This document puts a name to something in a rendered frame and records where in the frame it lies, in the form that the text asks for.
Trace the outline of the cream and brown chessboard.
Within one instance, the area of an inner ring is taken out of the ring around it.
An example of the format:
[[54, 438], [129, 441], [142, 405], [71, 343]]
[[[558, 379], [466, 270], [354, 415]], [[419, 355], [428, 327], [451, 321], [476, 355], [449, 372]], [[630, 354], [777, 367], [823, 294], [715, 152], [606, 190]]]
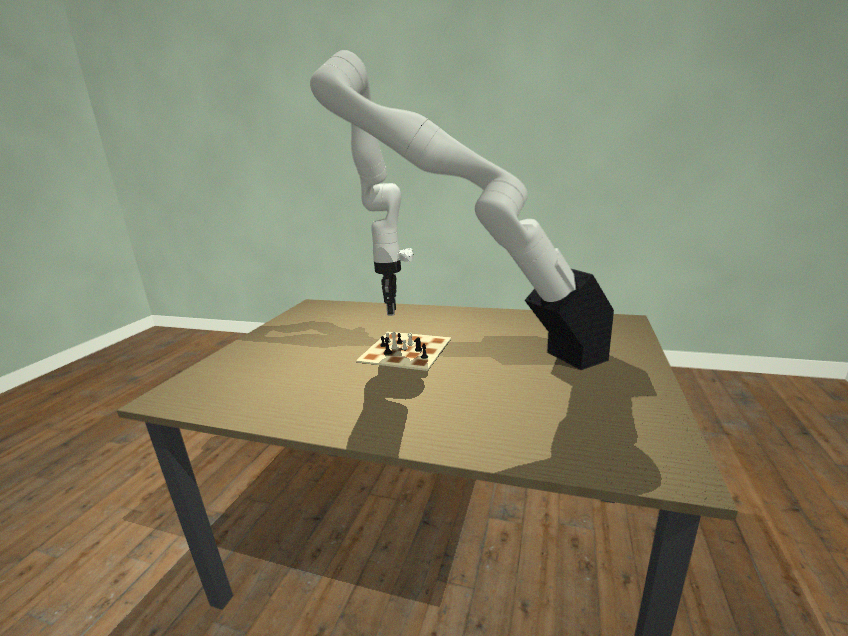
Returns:
[[388, 344], [390, 350], [392, 351], [392, 354], [384, 354], [386, 346], [381, 347], [382, 340], [380, 339], [360, 358], [358, 358], [356, 362], [428, 371], [432, 364], [435, 362], [435, 360], [438, 358], [440, 353], [451, 340], [450, 337], [412, 334], [413, 342], [416, 338], [419, 337], [421, 340], [421, 348], [423, 343], [426, 345], [426, 354], [428, 355], [428, 358], [422, 359], [421, 356], [423, 354], [423, 349], [421, 351], [415, 351], [416, 342], [414, 342], [414, 344], [412, 345], [408, 345], [407, 333], [400, 333], [400, 338], [401, 340], [406, 339], [406, 346], [408, 347], [408, 349], [402, 350], [403, 343], [397, 343], [398, 333], [396, 333], [395, 339], [396, 344], [399, 346], [399, 348], [391, 349], [393, 342], [391, 333], [392, 332], [389, 332], [389, 338], [391, 339], [391, 342], [389, 342]]

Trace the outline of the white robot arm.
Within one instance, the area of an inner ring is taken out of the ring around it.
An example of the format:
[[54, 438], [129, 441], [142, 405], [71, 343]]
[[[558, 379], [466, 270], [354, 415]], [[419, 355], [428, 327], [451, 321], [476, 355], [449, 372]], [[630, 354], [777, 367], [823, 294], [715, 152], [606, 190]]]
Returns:
[[398, 244], [400, 189], [381, 184], [387, 170], [379, 140], [423, 171], [462, 177], [482, 188], [475, 204], [477, 218], [544, 301], [561, 300], [576, 290], [574, 273], [539, 223], [517, 219], [527, 200], [523, 183], [424, 116], [373, 103], [367, 71], [354, 53], [334, 54], [313, 74], [310, 87], [326, 109], [351, 123], [352, 156], [364, 207], [387, 211], [385, 220], [372, 223], [374, 262], [413, 261], [413, 250], [400, 250]]

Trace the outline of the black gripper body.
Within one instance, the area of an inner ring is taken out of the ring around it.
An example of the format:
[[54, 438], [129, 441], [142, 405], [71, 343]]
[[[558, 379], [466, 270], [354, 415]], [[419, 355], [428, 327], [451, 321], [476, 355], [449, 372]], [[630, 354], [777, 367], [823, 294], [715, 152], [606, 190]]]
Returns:
[[389, 285], [392, 286], [393, 291], [393, 276], [394, 273], [397, 273], [401, 270], [401, 260], [391, 263], [376, 263], [374, 262], [375, 272], [383, 275], [383, 282], [385, 285], [386, 279], [389, 279]]

